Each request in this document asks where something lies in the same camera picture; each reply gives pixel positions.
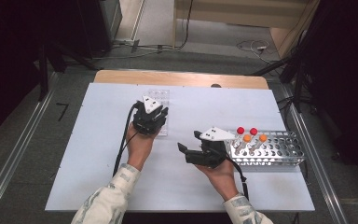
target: black cable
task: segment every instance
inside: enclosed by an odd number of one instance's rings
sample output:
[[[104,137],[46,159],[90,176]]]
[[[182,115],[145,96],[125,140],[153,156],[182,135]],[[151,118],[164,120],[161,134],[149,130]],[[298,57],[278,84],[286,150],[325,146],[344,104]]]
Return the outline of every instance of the black cable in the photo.
[[[243,189],[243,195],[246,197],[246,199],[249,201],[249,191],[248,191],[248,186],[246,184],[246,177],[243,176],[242,173],[242,169],[240,168],[240,166],[234,161],[232,160],[228,154],[226,154],[226,160],[230,161],[235,169],[237,169],[238,173],[240,173],[240,177],[241,177],[241,182],[242,182],[242,189]]]
[[[296,213],[295,218],[293,219],[292,224],[300,224],[300,214]]]
[[[162,46],[162,47],[169,47],[169,48],[162,48],[162,49],[172,49],[171,45],[137,45],[136,47],[134,47],[130,44],[119,44],[119,45],[131,47],[131,48],[144,48],[144,49],[158,49],[158,46]]]
[[[302,16],[303,16],[304,13],[305,13],[305,9],[307,8],[307,6],[308,6],[309,3],[310,3],[310,0],[307,2],[307,4],[305,5],[303,11],[301,12],[301,16],[300,16],[300,18],[298,19],[296,25],[295,25],[295,26],[289,31],[289,33],[287,33],[287,35],[284,37],[284,39],[283,39],[281,45],[278,47],[278,50],[281,49],[283,43],[286,41],[286,38],[295,30],[295,28],[296,28],[296,27],[298,26],[298,24],[300,23],[301,18],[302,18]],[[308,15],[308,17],[306,18],[306,21],[310,18],[310,15],[312,14],[311,12],[310,12],[310,14]]]
[[[305,169],[305,174],[304,174],[304,178],[305,178],[305,182],[307,185],[310,185],[310,182],[308,180],[308,164],[307,164],[307,161],[303,161],[304,163],[304,169]]]
[[[188,25],[190,24],[190,15],[191,15],[191,9],[193,8],[193,2],[194,2],[194,0],[191,0],[190,8],[188,9],[188,14],[187,14],[186,38],[185,38],[185,41],[182,43],[182,45],[178,49],[182,49],[185,46],[185,44],[187,43],[187,40],[188,40]]]
[[[279,110],[281,111],[281,110],[285,109],[287,106],[290,106],[291,103],[292,103],[292,100],[288,100],[286,102],[286,105],[284,105],[283,107],[279,108]]]
[[[131,139],[133,137],[135,137],[136,134],[138,134],[139,132],[136,132],[133,136],[131,136],[131,138],[129,138],[129,140],[126,142],[126,145],[124,145],[124,147],[121,150],[124,150],[124,148],[126,148],[126,146],[129,144],[129,142],[131,141]]]
[[[289,114],[290,106],[292,105],[293,101],[289,101],[286,103],[286,105],[282,108],[283,110],[283,124],[286,126],[287,131],[290,132],[289,123],[287,122],[287,115]]]
[[[279,110],[283,110],[287,107],[287,104],[289,103],[293,103],[293,99],[294,99],[294,96],[290,96],[290,97],[287,97],[287,98],[284,98],[284,99],[281,99],[280,101],[277,101],[277,104],[280,104],[282,103],[283,101],[287,101],[286,102],[286,105],[281,107]],[[300,99],[300,102],[301,103],[305,103],[305,104],[308,104],[308,105],[312,105],[312,99],[310,97],[306,97],[306,96],[302,96],[301,99]]]
[[[121,145],[120,145],[120,148],[118,150],[118,154],[117,154],[117,157],[116,157],[116,163],[115,163],[115,169],[113,170],[113,175],[116,174],[117,172],[117,169],[118,169],[118,166],[119,166],[119,163],[120,163],[120,160],[121,160],[121,155],[123,154],[123,151],[124,151],[124,142],[126,140],[126,135],[127,135],[127,130],[129,129],[129,125],[130,125],[130,119],[131,119],[131,114],[132,114],[132,111],[134,108],[136,108],[138,106],[139,102],[135,103],[131,109],[130,109],[130,113],[129,115],[127,116],[127,121],[126,121],[126,127],[124,129],[124,133],[123,133],[123,138],[121,139]]]

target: table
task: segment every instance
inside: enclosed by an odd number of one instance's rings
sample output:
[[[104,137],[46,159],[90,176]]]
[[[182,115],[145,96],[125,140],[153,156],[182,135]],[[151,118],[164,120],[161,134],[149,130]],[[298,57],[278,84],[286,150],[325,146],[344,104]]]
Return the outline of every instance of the table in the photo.
[[[187,19],[190,1],[174,0],[173,47],[176,20]],[[302,31],[308,29],[318,5],[319,0],[199,0],[193,3],[190,19],[269,27],[275,47],[283,58]]]
[[[147,86],[156,83],[158,86]],[[219,84],[222,89],[208,88],[212,84]],[[134,70],[100,71],[94,83],[89,85],[73,134],[62,158],[61,168],[48,198],[46,210],[76,210],[94,190],[109,181],[114,165],[112,162],[117,155],[113,146],[118,147],[121,138],[116,133],[122,132],[125,121],[122,115],[131,107],[125,100],[112,99],[115,97],[115,99],[123,97],[135,99],[148,88],[170,89],[169,134],[156,139],[153,153],[130,198],[129,211],[224,211],[220,195],[215,192],[207,178],[192,164],[186,164],[184,155],[178,152],[177,146],[174,146],[177,142],[181,142],[189,148],[198,147],[200,141],[192,136],[192,132],[195,131],[192,124],[197,123],[194,127],[206,131],[210,127],[210,116],[212,116],[213,122],[226,125],[221,127],[225,129],[238,123],[235,121],[238,115],[243,117],[244,114],[246,117],[248,114],[260,114],[265,119],[254,121],[245,118],[242,122],[253,122],[257,127],[264,126],[264,129],[273,127],[274,130],[284,130],[281,115],[276,113],[278,107],[273,97],[271,99],[267,82],[262,77]],[[266,103],[242,111],[227,110],[231,102],[219,101],[219,107],[214,107],[216,113],[225,113],[225,115],[217,117],[214,114],[202,113],[201,107],[194,109],[195,106],[202,104],[200,99],[205,92],[210,96],[204,99],[205,108],[213,105],[214,99],[229,97],[231,94],[234,96],[241,94],[241,99],[245,102],[262,100]],[[252,97],[254,93],[257,93],[258,97]],[[195,102],[190,102],[188,105],[181,103],[183,98],[190,97]],[[260,109],[265,106],[270,106],[272,112]],[[124,112],[119,112],[121,107],[124,108]],[[117,109],[115,113],[112,113],[113,108]],[[186,119],[192,117],[193,122],[181,120],[183,115],[186,115]],[[126,155],[123,155],[122,161],[126,159]],[[299,168],[284,168],[245,169],[253,206],[260,211],[313,211],[314,206]],[[238,179],[237,187],[241,189],[241,182]]]

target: white table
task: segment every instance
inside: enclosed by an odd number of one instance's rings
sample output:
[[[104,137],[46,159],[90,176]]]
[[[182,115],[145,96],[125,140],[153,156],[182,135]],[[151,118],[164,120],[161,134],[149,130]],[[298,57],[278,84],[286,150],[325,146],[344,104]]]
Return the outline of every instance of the white table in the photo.
[[[203,132],[212,126],[226,130],[238,126],[285,130],[269,90],[90,84],[48,198],[47,211],[75,211],[93,191],[109,182],[131,105],[151,89],[170,91],[168,135],[156,139],[131,196],[129,211],[224,211],[220,195],[206,176],[186,163],[177,142],[197,149],[200,141],[194,138],[193,131]],[[126,160],[124,153],[121,161]],[[245,169],[255,209],[313,211],[299,168],[276,168]],[[235,176],[241,189],[239,175]]]

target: test tube rack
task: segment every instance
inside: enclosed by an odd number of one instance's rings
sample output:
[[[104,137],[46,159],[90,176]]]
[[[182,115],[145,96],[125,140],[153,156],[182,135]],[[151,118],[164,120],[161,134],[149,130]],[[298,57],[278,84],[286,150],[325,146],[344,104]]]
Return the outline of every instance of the test tube rack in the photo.
[[[258,136],[265,134],[268,138],[260,148],[253,153],[249,151],[256,142]],[[242,147],[237,150],[231,141],[225,141],[227,153],[240,166],[255,165],[299,165],[306,159],[303,145],[298,134],[283,131],[259,131],[248,144],[242,142]]]
[[[163,108],[169,107],[170,105],[170,90],[149,90],[145,95],[157,100],[163,105]],[[161,127],[158,133],[159,136],[168,135],[168,117],[165,124]]]

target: hand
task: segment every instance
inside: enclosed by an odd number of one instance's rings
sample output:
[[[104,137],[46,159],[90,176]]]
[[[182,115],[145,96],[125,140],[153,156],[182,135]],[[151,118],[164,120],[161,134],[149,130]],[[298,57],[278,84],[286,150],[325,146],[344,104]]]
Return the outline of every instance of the hand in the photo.
[[[196,165],[196,167],[208,176],[209,181],[224,201],[239,193],[234,180],[234,167],[230,161],[224,160],[214,169],[200,165]]]
[[[127,149],[129,150],[129,159],[127,164],[135,167],[139,171],[142,171],[145,161],[150,155],[154,139],[157,135],[158,132],[152,135],[137,133],[136,129],[131,123],[129,129],[127,130],[126,136],[126,140],[128,142]]]

